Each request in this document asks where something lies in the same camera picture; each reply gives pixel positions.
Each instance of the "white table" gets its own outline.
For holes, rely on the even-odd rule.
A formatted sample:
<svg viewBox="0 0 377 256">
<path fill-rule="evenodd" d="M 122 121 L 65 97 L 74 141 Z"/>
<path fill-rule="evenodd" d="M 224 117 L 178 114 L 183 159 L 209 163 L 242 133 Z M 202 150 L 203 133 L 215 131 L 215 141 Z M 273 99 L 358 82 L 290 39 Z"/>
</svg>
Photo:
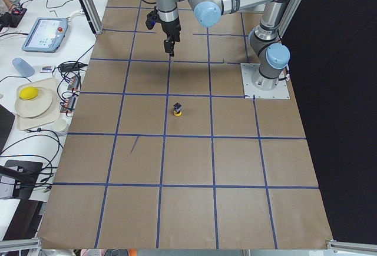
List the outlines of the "white table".
<svg viewBox="0 0 377 256">
<path fill-rule="evenodd" d="M 49 0 L 48 6 L 59 6 L 68 0 Z M 105 11 L 105 7 L 108 0 L 93 0 L 97 8 L 98 14 L 102 19 Z M 10 29 L 7 32 L 24 32 L 29 33 L 35 20 L 39 17 L 49 18 L 66 18 L 71 13 L 79 11 L 81 5 L 78 0 L 67 3 L 61 8 L 46 9 L 45 0 L 33 0 L 24 4 L 24 8 L 28 11 L 22 19 L 17 28 Z M 16 57 L 20 57 L 26 60 L 30 65 L 36 67 L 35 74 L 29 79 L 34 82 L 45 78 L 52 77 L 51 73 L 41 74 L 39 73 L 38 66 L 41 65 L 59 65 L 65 61 L 76 61 L 89 47 L 95 42 L 95 36 L 91 32 L 86 17 L 83 15 L 76 16 L 71 19 L 69 28 L 65 35 L 61 46 L 55 53 L 36 53 L 25 52 L 21 49 L 22 44 L 26 39 L 25 35 L 4 36 L 0 38 L 0 79 L 7 77 L 8 75 L 20 76 L 17 70 L 12 65 L 12 60 Z M 80 59 L 83 63 L 88 63 L 91 55 L 91 50 Z M 59 72 L 55 73 L 55 77 L 60 78 Z M 16 100 L 16 89 L 22 84 L 26 84 L 28 81 L 23 78 L 8 78 L 0 82 L 0 94 L 3 98 L 0 99 L 0 104 L 11 112 L 15 112 L 14 103 Z M 67 90 L 67 85 L 62 84 L 61 92 Z M 44 125 L 42 128 L 51 129 L 51 124 Z M 12 132 L 7 140 L 5 147 L 8 145 L 30 136 L 31 134 L 24 131 L 20 131 L 14 124 Z M 65 142 L 65 137 L 60 137 L 62 144 Z M 42 155 L 47 158 L 52 158 L 57 150 L 57 143 L 47 137 L 34 137 L 27 139 L 25 142 L 18 144 L 10 148 L 4 153 L 4 155 L 19 155 L 19 154 L 34 154 Z M 61 151 L 58 156 L 52 162 L 53 166 L 57 166 L 61 156 Z M 11 158 L 0 158 L 0 165 L 4 165 L 5 162 Z M 21 159 L 27 161 L 43 161 L 34 157 L 17 157 L 14 159 Z M 43 193 L 43 190 L 34 190 L 30 199 L 47 201 L 49 193 Z M 0 200 L 0 240 L 3 239 L 9 223 L 14 215 L 19 200 Z"/>
</svg>

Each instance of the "yellow lemon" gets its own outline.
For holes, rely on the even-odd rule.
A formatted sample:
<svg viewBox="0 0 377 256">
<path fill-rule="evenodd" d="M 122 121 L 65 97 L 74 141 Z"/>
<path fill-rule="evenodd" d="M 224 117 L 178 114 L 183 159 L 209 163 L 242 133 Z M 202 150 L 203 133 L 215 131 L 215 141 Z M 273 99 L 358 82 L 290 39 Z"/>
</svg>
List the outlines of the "yellow lemon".
<svg viewBox="0 0 377 256">
<path fill-rule="evenodd" d="M 19 97 L 23 100 L 30 100 L 38 95 L 38 88 L 36 87 L 25 87 L 19 92 Z"/>
</svg>

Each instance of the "black background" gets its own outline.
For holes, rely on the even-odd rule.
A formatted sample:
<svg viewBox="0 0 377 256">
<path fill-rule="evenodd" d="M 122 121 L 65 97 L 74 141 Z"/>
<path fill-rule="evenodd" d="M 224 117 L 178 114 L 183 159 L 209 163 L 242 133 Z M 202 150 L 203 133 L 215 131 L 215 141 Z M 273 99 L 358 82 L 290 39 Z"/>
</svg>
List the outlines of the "black background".
<svg viewBox="0 0 377 256">
<path fill-rule="evenodd" d="M 377 243 L 377 0 L 303 0 L 283 43 L 338 241 Z"/>
</svg>

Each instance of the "tablet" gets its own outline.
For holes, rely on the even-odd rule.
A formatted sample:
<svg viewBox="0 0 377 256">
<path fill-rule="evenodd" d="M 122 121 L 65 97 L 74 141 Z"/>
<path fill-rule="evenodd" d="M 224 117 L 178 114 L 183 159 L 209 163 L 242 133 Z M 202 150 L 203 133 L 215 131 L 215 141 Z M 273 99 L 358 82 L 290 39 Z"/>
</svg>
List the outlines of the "tablet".
<svg viewBox="0 0 377 256">
<path fill-rule="evenodd" d="M 53 53 L 59 48 L 67 29 L 67 19 L 38 18 L 25 40 L 22 50 Z"/>
</svg>

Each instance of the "beige plate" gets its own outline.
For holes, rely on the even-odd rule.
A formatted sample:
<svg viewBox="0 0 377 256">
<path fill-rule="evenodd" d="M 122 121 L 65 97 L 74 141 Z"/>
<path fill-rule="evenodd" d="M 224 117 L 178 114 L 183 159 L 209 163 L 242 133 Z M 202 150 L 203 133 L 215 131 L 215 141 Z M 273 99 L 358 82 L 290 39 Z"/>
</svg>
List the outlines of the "beige plate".
<svg viewBox="0 0 377 256">
<path fill-rule="evenodd" d="M 16 99 L 15 109 L 18 115 L 32 118 L 45 112 L 52 103 L 52 93 L 44 87 L 38 87 L 38 95 L 30 100 Z"/>
</svg>

